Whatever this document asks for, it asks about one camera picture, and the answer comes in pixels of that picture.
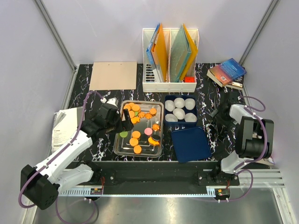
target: green folder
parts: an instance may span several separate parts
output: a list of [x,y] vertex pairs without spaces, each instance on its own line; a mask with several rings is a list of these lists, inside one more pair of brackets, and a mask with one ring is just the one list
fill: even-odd
[[177,83],[190,57],[191,49],[183,25],[171,47],[170,82]]

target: metal floor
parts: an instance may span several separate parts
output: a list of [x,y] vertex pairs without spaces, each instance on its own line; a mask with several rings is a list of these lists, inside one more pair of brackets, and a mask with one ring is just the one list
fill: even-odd
[[[242,195],[231,189],[231,198]],[[88,219],[93,206],[78,197],[60,197],[58,208],[67,222]],[[271,189],[252,189],[238,202],[208,203],[194,198],[103,197],[97,200],[99,217],[94,224],[282,224]],[[60,224],[55,207],[36,211],[34,224]]]

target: blue tray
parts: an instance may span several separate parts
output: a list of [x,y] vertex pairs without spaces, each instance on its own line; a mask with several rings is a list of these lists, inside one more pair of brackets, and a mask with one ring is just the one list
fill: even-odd
[[[165,96],[165,101],[166,100],[172,100],[174,101],[176,98],[183,98],[183,99],[189,99],[192,98],[195,100],[195,107],[192,110],[187,110],[185,107],[183,108],[183,110],[185,111],[185,113],[193,113],[196,117],[197,117],[197,109],[196,109],[196,98],[193,95],[167,95]],[[196,122],[185,122],[185,120],[178,120],[178,122],[168,122],[165,119],[165,115],[169,114],[172,112],[169,112],[168,110],[165,109],[164,107],[164,124],[167,127],[183,127],[183,128],[189,128],[189,127],[195,127],[198,120]]]
[[212,156],[206,133],[201,127],[171,132],[174,150],[179,162],[207,159]]

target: black marble surface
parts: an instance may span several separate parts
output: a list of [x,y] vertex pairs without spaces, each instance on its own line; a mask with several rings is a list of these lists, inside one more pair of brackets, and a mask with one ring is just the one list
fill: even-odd
[[[231,88],[220,88],[212,80],[206,77],[207,70],[215,66],[214,63],[198,63],[196,64],[197,86],[194,93],[180,93],[184,95],[195,95],[197,99],[198,124],[206,131],[206,136],[211,148],[212,157],[208,160],[220,160],[230,154],[235,147],[235,128],[223,133],[221,136],[216,131],[216,127],[212,122],[209,114],[217,107],[221,96],[225,92],[236,91],[241,95],[241,91],[232,90]],[[82,64],[78,69],[76,81],[71,93],[69,108],[83,105],[83,100],[89,91],[89,83],[93,70],[92,64]],[[137,88],[136,90],[113,90],[99,91],[99,93],[107,99],[117,97],[119,105],[124,100],[146,100],[159,101],[164,103],[164,98],[169,94],[178,93],[145,93],[142,89],[142,73],[143,64],[137,66]],[[100,99],[96,95],[91,95],[87,101],[85,117],[89,118],[95,113],[101,105]],[[93,161],[176,161],[176,154],[171,140],[171,129],[163,130],[163,150],[158,158],[144,158],[133,156],[120,156],[113,152],[115,135],[106,134],[99,139],[88,150],[84,151],[76,160],[93,160]]]

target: orange toy piece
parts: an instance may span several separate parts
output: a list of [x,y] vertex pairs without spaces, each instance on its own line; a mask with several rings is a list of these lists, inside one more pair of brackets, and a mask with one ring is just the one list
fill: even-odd
[[134,103],[129,103],[129,105],[132,108],[135,104]]
[[140,106],[138,106],[137,104],[135,104],[135,105],[132,106],[132,111],[137,112],[139,110],[140,110]]
[[140,132],[139,131],[134,131],[134,132],[132,132],[132,137],[133,138],[135,138],[135,139],[138,139],[138,138],[140,138]]
[[129,115],[130,115],[130,118],[133,118],[133,117],[135,117],[135,112],[134,111],[129,111]]
[[152,137],[149,137],[148,141],[153,146],[159,146],[160,145],[160,142],[153,140]]
[[135,146],[137,146],[138,145],[138,140],[137,139],[134,139],[134,138],[131,138],[130,139],[130,145],[131,146],[133,146],[133,147],[135,147]]
[[157,110],[156,110],[155,108],[151,108],[151,109],[149,110],[149,113],[150,113],[151,115],[155,116],[156,113],[157,113]]
[[138,114],[138,117],[140,117],[140,118],[144,118],[144,115],[145,115],[145,112],[140,112],[140,113]]
[[140,117],[134,117],[134,118],[131,118],[131,122],[132,122],[133,124],[139,123],[139,122],[140,122]]
[[149,119],[151,119],[153,117],[153,115],[151,115],[150,113],[146,113],[144,115],[144,117],[149,120]]
[[140,154],[141,153],[141,147],[140,146],[135,146],[134,147],[134,153],[136,153],[136,154]]
[[153,129],[154,131],[158,131],[158,130],[160,130],[160,125],[153,124],[153,126],[151,127],[151,129]]
[[131,110],[131,106],[130,106],[129,104],[126,104],[126,105],[123,107],[123,109],[128,109],[128,111],[130,111],[130,110]]

